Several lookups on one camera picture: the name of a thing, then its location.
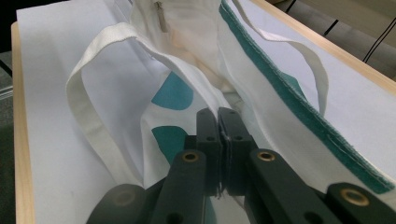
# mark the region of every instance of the gray carpet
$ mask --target gray carpet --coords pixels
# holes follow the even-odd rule
[[[0,54],[0,60],[11,68],[11,52]],[[0,68],[0,223],[11,224],[15,218],[14,122],[12,78]]]

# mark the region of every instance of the table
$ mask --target table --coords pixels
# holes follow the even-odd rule
[[[252,0],[257,6],[287,24],[298,34],[308,38],[314,44],[329,52],[340,62],[350,66],[355,71],[367,77],[376,85],[391,94],[396,94],[396,84],[392,80],[375,71],[365,63],[338,48],[322,36],[303,26],[287,14],[273,7],[271,4]],[[14,23],[12,29],[12,62],[14,81],[14,127],[15,127],[15,174],[16,174],[16,203],[17,223],[36,223],[34,187],[32,177],[32,166],[30,158],[28,123],[25,110],[25,87],[23,81],[21,42],[19,25]]]

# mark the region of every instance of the black cable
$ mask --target black cable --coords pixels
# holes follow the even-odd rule
[[[6,71],[12,77],[12,70],[1,60],[0,60],[0,67],[3,68],[3,70]]]
[[[370,59],[376,48],[378,48],[379,44],[387,37],[387,35],[390,33],[390,31],[393,29],[393,27],[396,24],[396,18],[393,19],[393,21],[390,23],[388,28],[382,33],[382,35],[375,41],[375,43],[371,46],[369,52],[367,52],[366,56],[363,58],[363,62],[367,63],[367,61]]]

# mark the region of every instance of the zipper pull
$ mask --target zipper pull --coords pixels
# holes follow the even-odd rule
[[[154,6],[157,8],[158,19],[160,21],[160,27],[163,33],[168,33],[168,29],[166,28],[165,16],[163,15],[163,3],[155,2]]]

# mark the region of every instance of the canvas bag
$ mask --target canvas bag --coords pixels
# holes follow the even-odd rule
[[[305,100],[298,82],[276,69],[239,18],[245,19],[261,37],[291,40],[255,28],[249,24],[242,6],[238,2],[235,5],[220,1],[163,1],[167,29],[164,33],[155,4],[134,1],[131,23],[107,27],[87,48],[67,83],[67,96],[83,132],[116,182],[149,187],[165,177],[175,154],[166,149],[181,149],[184,135],[194,134],[196,112],[209,107],[216,114],[220,106],[225,106],[240,112],[259,147],[281,153],[309,186],[324,191],[331,183],[346,181],[370,189],[394,206],[393,180],[360,156],[312,102]],[[100,50],[127,38],[135,39],[170,69],[141,115],[144,156],[132,160],[143,160],[143,174],[112,140],[81,77],[81,69]],[[314,75],[320,74],[322,67],[315,62],[313,51],[296,42],[291,44],[305,56]],[[316,76],[316,84],[323,115],[326,76]],[[172,139],[172,144],[167,145],[163,139]],[[222,197],[211,202],[215,211],[212,220],[247,221],[237,200]]]

